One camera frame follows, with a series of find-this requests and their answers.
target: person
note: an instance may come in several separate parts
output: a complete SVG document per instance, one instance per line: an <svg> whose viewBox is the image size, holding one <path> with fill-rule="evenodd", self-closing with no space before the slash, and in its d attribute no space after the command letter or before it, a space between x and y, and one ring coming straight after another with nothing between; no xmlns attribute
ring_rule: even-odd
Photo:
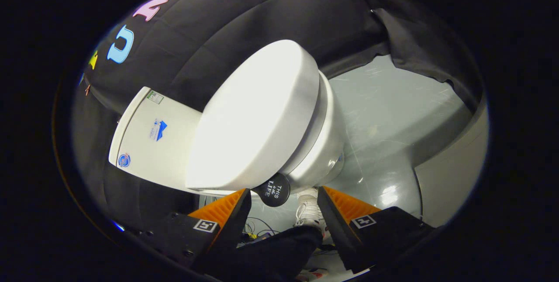
<svg viewBox="0 0 559 282"><path fill-rule="evenodd" d="M330 237L315 187L297 193L292 228L255 244L236 248L229 265L211 274L223 281L295 282L313 252Z"/></svg>

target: black round sign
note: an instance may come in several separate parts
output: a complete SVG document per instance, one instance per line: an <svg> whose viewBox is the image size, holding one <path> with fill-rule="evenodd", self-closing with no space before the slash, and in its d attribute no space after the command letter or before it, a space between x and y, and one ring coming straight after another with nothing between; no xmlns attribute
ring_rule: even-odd
<svg viewBox="0 0 559 282"><path fill-rule="evenodd" d="M275 173L269 180L252 189L268 206L280 206L289 198L290 186L287 177Z"/></svg>

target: black cloth backdrop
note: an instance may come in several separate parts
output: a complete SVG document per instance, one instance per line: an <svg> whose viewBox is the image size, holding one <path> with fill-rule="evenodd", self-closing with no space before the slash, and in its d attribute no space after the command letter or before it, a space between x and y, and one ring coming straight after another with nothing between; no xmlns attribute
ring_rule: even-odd
<svg viewBox="0 0 559 282"><path fill-rule="evenodd" d="M143 86L202 111L250 55L291 39L329 78L391 54L399 68L449 81L471 111L481 98L481 79L463 43L410 0L168 0L159 8L147 22L132 17L134 10L123 12L92 49L97 61L93 69L86 59L72 115L76 164L92 199L108 217L140 230L171 211L194 207L191 194L108 163L116 121ZM107 52L112 43L124 47L116 39L123 25L134 32L134 43L118 64L107 60Z"/></svg>

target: black pants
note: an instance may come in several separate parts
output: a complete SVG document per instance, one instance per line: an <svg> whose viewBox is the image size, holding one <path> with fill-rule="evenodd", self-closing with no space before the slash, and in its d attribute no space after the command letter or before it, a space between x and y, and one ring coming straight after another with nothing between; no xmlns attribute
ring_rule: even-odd
<svg viewBox="0 0 559 282"><path fill-rule="evenodd" d="M223 262L231 266L212 275L224 282L293 282L320 244L322 234L317 228L290 228L228 253Z"/></svg>

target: black background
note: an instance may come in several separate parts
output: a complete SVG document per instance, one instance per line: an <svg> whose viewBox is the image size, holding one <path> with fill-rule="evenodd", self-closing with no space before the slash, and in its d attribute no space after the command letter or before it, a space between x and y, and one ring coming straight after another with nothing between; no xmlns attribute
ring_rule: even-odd
<svg viewBox="0 0 559 282"><path fill-rule="evenodd" d="M17 36L6 41L14 53L4 55L3 106L14 112L4 117L4 280L179 279L92 226L64 187L52 149L60 77L78 75L100 37L144 0L9 1L6 35ZM556 101L557 47L545 27L557 23L555 0L417 1L473 51L489 94L492 144L485 176L459 217L437 242L376 280L557 278L556 211L549 201L557 170L545 170L557 154L549 149L557 129L549 109Z"/></svg>

